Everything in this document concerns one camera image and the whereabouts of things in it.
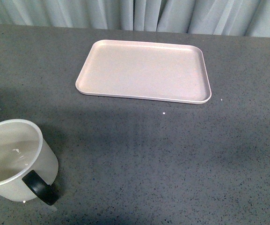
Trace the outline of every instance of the black handle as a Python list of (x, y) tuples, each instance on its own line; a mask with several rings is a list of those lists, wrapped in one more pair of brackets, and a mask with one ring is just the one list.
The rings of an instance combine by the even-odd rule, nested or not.
[(22, 178), (22, 181), (48, 205), (53, 205), (58, 199), (57, 193), (34, 170), (31, 170)]

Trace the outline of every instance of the curtain fold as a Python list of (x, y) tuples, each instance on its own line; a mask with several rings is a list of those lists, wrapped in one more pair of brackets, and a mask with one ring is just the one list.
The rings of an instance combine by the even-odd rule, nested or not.
[(270, 0), (0, 0), (0, 23), (270, 37)]

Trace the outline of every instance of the rectangular tray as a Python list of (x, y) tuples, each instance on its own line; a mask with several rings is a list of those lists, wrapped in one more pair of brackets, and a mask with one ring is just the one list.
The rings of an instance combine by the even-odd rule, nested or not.
[(75, 86), (86, 95), (191, 104), (212, 95), (199, 48), (136, 41), (95, 42)]

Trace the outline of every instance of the table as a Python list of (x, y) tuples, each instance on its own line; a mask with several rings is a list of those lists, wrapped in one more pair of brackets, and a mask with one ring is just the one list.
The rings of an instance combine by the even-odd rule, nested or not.
[[(212, 98), (80, 94), (102, 39), (197, 46)], [(0, 25), (0, 121), (14, 118), (55, 152), (60, 199), (0, 197), (0, 224), (270, 224), (270, 38)]]

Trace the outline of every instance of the cup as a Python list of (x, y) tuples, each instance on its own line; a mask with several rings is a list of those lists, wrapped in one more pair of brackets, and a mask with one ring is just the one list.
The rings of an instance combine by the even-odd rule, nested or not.
[(40, 128), (28, 120), (0, 122), (0, 195), (16, 202), (39, 197), (53, 205), (58, 160)]

